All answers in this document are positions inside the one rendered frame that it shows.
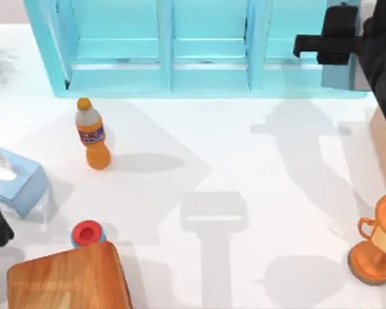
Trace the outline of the light blue rack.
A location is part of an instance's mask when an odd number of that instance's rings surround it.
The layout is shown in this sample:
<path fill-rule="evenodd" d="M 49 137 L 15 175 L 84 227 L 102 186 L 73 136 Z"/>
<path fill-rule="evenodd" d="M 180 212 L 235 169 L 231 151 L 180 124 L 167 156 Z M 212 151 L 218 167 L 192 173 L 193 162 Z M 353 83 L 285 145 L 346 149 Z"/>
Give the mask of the light blue rack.
<path fill-rule="evenodd" d="M 354 60 L 295 57 L 360 0 L 24 0 L 53 93 L 93 98 L 362 98 Z"/>

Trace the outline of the bronze trophy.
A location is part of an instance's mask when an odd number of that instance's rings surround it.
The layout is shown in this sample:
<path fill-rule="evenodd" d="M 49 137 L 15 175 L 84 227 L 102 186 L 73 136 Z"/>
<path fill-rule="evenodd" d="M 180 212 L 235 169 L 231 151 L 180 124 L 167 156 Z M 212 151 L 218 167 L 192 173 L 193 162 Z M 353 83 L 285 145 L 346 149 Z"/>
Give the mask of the bronze trophy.
<path fill-rule="evenodd" d="M 373 219 L 358 220 L 358 232 L 364 240 L 350 250 L 349 269 L 367 285 L 383 285 L 386 283 L 386 195 L 377 202 Z"/>

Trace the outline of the orange bottle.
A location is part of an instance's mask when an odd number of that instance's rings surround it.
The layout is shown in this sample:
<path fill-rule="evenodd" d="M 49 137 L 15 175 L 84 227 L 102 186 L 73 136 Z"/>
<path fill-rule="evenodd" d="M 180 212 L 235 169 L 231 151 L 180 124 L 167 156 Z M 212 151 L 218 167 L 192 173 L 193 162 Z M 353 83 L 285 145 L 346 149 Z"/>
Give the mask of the orange bottle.
<path fill-rule="evenodd" d="M 77 100 L 75 123 L 80 141 L 86 148 L 87 164 L 96 170 L 105 169 L 111 162 L 111 154 L 106 146 L 104 124 L 88 98 Z"/>

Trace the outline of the blue bottle with red cap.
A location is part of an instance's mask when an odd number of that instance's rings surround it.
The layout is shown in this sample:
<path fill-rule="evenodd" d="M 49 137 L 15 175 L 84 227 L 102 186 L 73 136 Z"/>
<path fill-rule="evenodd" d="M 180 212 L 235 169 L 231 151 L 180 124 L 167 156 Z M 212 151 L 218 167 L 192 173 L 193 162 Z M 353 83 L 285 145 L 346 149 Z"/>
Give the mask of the blue bottle with red cap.
<path fill-rule="evenodd" d="M 71 231 L 70 241 L 73 247 L 82 247 L 106 240 L 103 227 L 97 221 L 85 220 L 76 224 Z"/>

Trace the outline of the light blue tissue box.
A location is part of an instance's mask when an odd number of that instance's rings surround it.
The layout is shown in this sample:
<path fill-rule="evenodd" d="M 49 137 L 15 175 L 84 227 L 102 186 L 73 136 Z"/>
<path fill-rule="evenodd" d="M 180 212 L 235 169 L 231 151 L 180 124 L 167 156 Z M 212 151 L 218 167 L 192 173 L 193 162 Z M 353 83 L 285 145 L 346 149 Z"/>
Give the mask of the light blue tissue box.
<path fill-rule="evenodd" d="M 48 178 L 39 163 L 0 148 L 1 203 L 25 218 L 48 187 Z"/>

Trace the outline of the wooden cutting board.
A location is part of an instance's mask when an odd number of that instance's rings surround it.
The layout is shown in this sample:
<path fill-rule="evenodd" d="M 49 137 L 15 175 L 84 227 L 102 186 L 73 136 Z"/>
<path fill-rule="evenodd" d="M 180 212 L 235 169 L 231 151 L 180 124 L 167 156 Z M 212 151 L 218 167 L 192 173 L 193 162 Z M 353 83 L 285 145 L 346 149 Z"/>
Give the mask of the wooden cutting board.
<path fill-rule="evenodd" d="M 6 280 L 8 309 L 133 309 L 109 241 L 15 264 Z"/>

